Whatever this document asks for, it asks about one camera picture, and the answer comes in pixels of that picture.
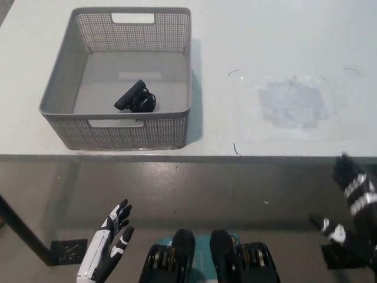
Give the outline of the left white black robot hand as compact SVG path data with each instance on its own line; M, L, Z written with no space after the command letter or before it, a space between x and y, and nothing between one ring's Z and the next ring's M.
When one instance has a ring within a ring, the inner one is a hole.
M123 256L134 232L132 205L122 200L94 234L78 270L77 282L105 282Z

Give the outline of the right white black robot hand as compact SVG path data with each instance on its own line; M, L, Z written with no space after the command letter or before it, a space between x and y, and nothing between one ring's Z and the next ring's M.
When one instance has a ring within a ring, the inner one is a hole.
M330 243L376 271L376 185L346 153L336 157L332 177L346 200L355 230L318 213L309 219Z

